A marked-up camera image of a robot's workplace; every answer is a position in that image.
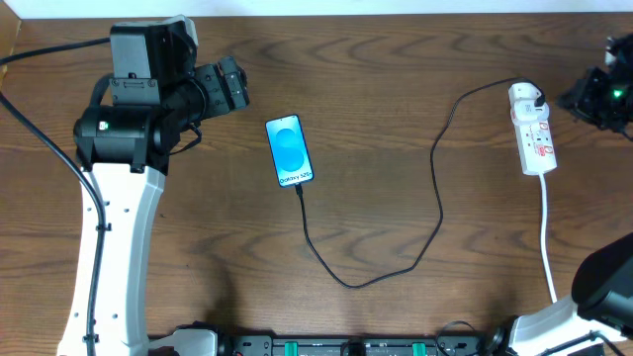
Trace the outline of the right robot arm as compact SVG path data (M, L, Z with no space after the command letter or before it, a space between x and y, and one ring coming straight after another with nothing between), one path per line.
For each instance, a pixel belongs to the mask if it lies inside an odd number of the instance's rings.
M604 69L590 68L557 104L578 120L630 139L632 38L608 39L604 63ZM557 166L545 95L524 80L510 86L508 99L521 169L543 179ZM499 327L483 354L590 354L631 338L632 237L621 237L590 254L564 298L558 298L554 288L545 225L540 227L539 244L551 306Z

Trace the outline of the blue Galaxy smartphone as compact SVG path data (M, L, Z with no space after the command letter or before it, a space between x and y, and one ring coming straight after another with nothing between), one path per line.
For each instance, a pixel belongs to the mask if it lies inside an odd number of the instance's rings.
M315 178L308 146L297 114L265 123L276 179L286 188Z

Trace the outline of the white power strip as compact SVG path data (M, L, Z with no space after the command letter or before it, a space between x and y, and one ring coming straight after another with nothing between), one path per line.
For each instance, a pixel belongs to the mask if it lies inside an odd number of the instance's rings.
M547 120L529 125L515 125L514 128L521 168L525 175L544 175L557 168L554 144Z

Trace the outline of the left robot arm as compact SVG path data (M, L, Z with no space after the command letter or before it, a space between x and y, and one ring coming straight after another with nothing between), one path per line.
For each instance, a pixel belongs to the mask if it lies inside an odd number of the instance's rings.
M231 343L196 322L151 338L145 318L150 238L170 158L184 132L247 107L246 76L226 56L197 61L194 22L120 22L108 37L113 70L96 83L73 138L82 233L60 355L223 355Z

